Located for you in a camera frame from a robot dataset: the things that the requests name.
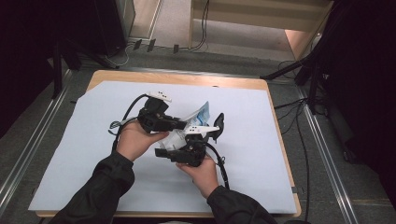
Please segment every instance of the white plastic piece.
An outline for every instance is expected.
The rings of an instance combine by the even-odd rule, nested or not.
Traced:
[[[219,130],[219,127],[207,127],[207,126],[190,126],[185,134],[194,134],[194,133],[210,133]]]
[[[160,99],[160,100],[164,100],[167,102],[172,102],[172,99],[169,98],[165,93],[163,93],[163,91],[149,91],[148,93],[146,93],[147,95]]]

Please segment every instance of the hand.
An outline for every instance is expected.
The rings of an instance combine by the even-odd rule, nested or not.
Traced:
[[[169,135],[166,133],[146,133],[135,120],[126,124],[120,134],[117,151],[130,161],[134,161],[143,155],[155,142]]]
[[[176,163],[176,166],[192,177],[192,182],[206,199],[219,186],[216,164],[208,156],[205,156],[201,165],[198,167],[192,167],[182,163]]]

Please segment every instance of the white paper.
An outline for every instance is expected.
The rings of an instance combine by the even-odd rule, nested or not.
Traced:
[[[50,161],[29,210],[58,211],[90,178],[93,168],[111,152],[107,132],[121,120],[131,102],[148,91],[164,91],[173,101],[166,115],[184,118],[206,101],[213,124],[224,113],[224,132],[211,143],[225,157],[230,188],[256,199],[270,213],[294,214],[291,193],[274,117],[266,91],[106,81],[78,99],[64,137]],[[130,116],[138,114],[147,98]],[[135,182],[120,198],[118,211],[210,213],[191,178],[173,162],[155,157],[154,144],[134,163]],[[223,183],[218,168],[220,184]]]

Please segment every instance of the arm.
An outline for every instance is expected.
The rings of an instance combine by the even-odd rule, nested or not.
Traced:
[[[220,186],[216,164],[211,158],[205,157],[199,167],[178,163],[177,167],[192,177],[194,184],[207,199],[218,223],[276,223],[254,199]]]
[[[110,223],[120,197],[134,183],[133,161],[168,133],[146,133],[138,122],[121,132],[117,150],[100,161],[88,182],[49,224]]]

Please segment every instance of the black sleeve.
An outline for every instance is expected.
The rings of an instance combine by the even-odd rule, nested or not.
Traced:
[[[134,183],[133,165],[113,151],[96,165],[92,177],[49,224],[110,223],[120,197]]]
[[[276,224],[274,218],[257,201],[223,186],[213,190],[207,203],[219,224]]]

